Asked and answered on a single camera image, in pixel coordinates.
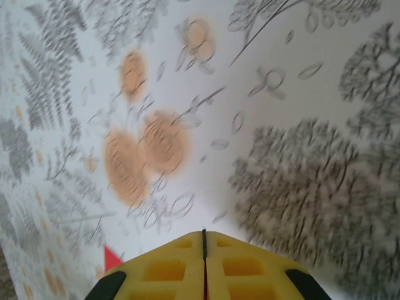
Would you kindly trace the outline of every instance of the floral wallpaper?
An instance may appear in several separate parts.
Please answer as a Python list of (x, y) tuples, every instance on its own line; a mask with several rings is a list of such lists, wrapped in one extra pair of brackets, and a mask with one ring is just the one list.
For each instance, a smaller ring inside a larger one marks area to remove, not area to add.
[(2, 0), (0, 240), (18, 298), (84, 299), (104, 247), (127, 261), (207, 228), (300, 261), (333, 299), (400, 299), (399, 13)]

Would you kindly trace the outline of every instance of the square hole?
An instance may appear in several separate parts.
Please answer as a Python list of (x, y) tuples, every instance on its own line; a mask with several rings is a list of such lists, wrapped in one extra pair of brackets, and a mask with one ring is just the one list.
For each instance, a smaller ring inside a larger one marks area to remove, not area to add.
[(279, 300), (270, 284), (235, 284), (229, 286), (231, 300)]
[(175, 300), (176, 291), (143, 291), (133, 292), (131, 300)]
[(144, 274), (144, 281), (182, 281), (185, 275), (184, 261), (153, 261)]
[(218, 239), (217, 240), (217, 246), (218, 247), (232, 247), (232, 244), (222, 240), (222, 239)]
[(176, 244), (176, 248), (192, 248), (193, 242), (190, 239), (184, 239)]
[(222, 261), (225, 276), (263, 275), (261, 263), (254, 258), (227, 258)]

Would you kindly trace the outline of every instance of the black rubber edge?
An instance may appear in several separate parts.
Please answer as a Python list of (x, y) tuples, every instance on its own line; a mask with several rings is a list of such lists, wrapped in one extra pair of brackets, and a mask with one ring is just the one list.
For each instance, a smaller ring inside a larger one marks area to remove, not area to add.
[(126, 273), (117, 271), (100, 279), (85, 300), (113, 300), (126, 279)]
[(304, 300), (332, 300), (310, 274), (296, 269), (287, 270), (285, 273)]
[(202, 233), (202, 259), (204, 261), (204, 300), (207, 299), (207, 234), (206, 229), (201, 231)]

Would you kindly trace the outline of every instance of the red triangle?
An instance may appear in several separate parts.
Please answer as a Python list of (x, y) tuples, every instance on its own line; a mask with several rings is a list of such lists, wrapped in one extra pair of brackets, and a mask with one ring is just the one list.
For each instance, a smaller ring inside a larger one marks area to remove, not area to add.
[(113, 267), (119, 266), (123, 262), (107, 246), (104, 246), (104, 271), (108, 272)]

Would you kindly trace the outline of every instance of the yellow plastic part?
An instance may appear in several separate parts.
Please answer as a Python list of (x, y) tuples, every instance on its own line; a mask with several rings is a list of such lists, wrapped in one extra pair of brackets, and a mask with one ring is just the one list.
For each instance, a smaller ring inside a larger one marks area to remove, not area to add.
[[(303, 300), (286, 276), (300, 264), (207, 232), (208, 300)], [(111, 269), (127, 277), (114, 300), (204, 300), (202, 232), (192, 232)]]

